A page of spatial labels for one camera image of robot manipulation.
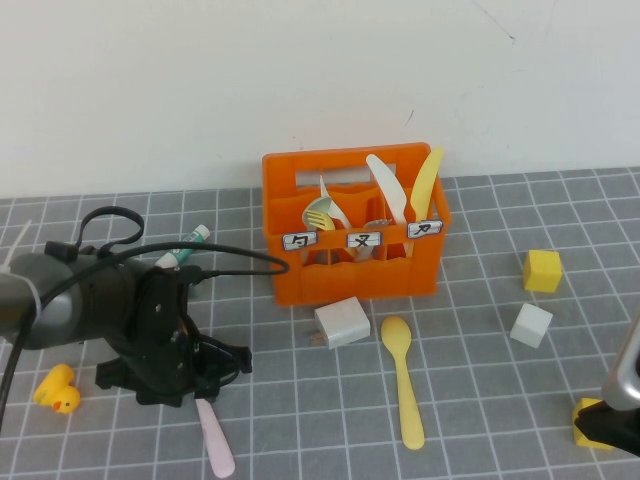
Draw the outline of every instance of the rubber duck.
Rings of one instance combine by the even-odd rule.
[[[38,405],[50,406],[56,413],[73,412],[80,405],[80,392],[70,385],[72,381],[71,367],[56,365],[36,389],[33,401]]]

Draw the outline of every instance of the black cable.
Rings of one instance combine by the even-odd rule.
[[[129,250],[125,250],[124,252],[115,253],[113,255],[103,257],[98,260],[93,265],[85,268],[84,270],[80,270],[73,276],[68,279],[60,282],[58,285],[53,287],[47,293],[40,297],[41,310],[44,310],[47,305],[49,305],[54,298],[63,293],[68,288],[71,288],[76,283],[81,282],[82,280],[90,277],[91,275],[98,273],[105,268],[120,264],[125,260],[133,257],[137,257],[138,255],[143,255],[145,253],[152,253],[158,251],[165,250],[173,250],[173,249],[189,249],[189,250],[204,250],[210,252],[223,252],[230,253],[232,255],[241,255],[244,257],[256,258],[258,260],[264,260],[269,263],[275,263],[279,265],[279,270],[204,270],[203,271],[203,279],[213,278],[218,276],[237,276],[237,275],[281,275],[283,273],[287,273],[289,271],[289,264],[284,260],[280,260],[279,258],[272,257],[270,255],[266,255],[260,252],[254,252],[252,250],[245,250],[244,248],[237,247],[229,247],[226,245],[216,245],[213,243],[193,243],[193,242],[164,242],[164,243],[155,243],[152,245],[143,245],[140,247],[130,248]],[[16,371],[16,367],[18,365],[18,360],[20,358],[20,354],[24,349],[24,346],[27,343],[29,335],[31,334],[31,328],[33,327],[33,323],[36,320],[36,311],[35,306],[32,305],[31,308],[25,310],[25,313],[22,316],[21,320],[21,328],[18,333],[16,340],[13,344],[13,348],[11,349],[11,353],[9,354],[9,359],[7,361],[7,366],[5,368],[4,376],[2,377],[2,383],[0,383],[0,431],[2,431],[2,420],[4,419],[4,412],[6,410],[7,401],[9,399],[9,389],[11,387],[11,381],[13,380],[13,376]]]

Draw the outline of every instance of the white plastic fork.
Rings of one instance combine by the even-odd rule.
[[[331,198],[329,192],[327,191],[327,187],[324,185],[324,179],[322,175],[320,175],[320,195],[324,198]],[[339,220],[342,223],[342,228],[349,229],[351,228],[351,222],[344,214],[342,209],[336,204],[336,202],[331,199],[331,205],[329,205],[329,211],[327,212],[331,218],[334,220]]]

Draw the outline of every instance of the yellow block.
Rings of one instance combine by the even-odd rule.
[[[574,422],[576,418],[578,418],[578,412],[583,408],[590,407],[591,405],[600,402],[595,398],[582,398],[576,408],[573,410],[573,421],[571,425],[573,425],[573,440],[576,442],[576,445],[579,447],[591,447],[591,448],[600,448],[602,450],[613,450],[611,445],[607,445],[606,443],[594,442],[589,440],[584,433],[580,431],[578,427],[575,426]]]
[[[546,250],[529,250],[522,275],[525,290],[555,292],[562,278],[560,254]]]

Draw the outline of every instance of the cube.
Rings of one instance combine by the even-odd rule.
[[[552,317],[551,313],[525,303],[520,309],[509,336],[525,345],[538,348],[547,333]]]
[[[371,324],[356,297],[316,308],[315,316],[329,349],[371,335]]]
[[[596,403],[600,402],[595,398],[582,398],[576,405],[576,408],[573,410],[572,422],[573,425],[573,440],[576,442],[576,445],[579,447],[590,447],[590,448],[600,448],[602,450],[613,450],[611,445],[607,445],[606,443],[594,442],[593,440],[589,440],[584,433],[580,431],[578,427],[575,425],[576,418],[578,418],[578,412],[583,408],[590,407]]]
[[[522,272],[525,290],[553,293],[562,278],[558,252],[529,250]]]

